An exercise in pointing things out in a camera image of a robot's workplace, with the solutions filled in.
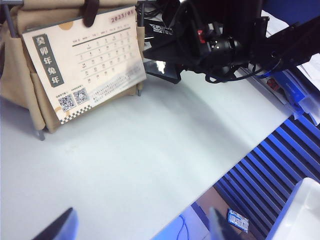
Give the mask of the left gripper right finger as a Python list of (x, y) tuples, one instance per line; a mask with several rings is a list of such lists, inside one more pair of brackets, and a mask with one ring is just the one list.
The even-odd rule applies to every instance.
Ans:
[(209, 208), (208, 220), (211, 240), (242, 239), (216, 208)]

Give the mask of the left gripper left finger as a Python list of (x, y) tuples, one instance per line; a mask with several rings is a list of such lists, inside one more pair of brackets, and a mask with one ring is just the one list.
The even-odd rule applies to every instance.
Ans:
[(33, 240), (75, 240), (78, 233), (78, 214), (73, 207), (68, 208)]

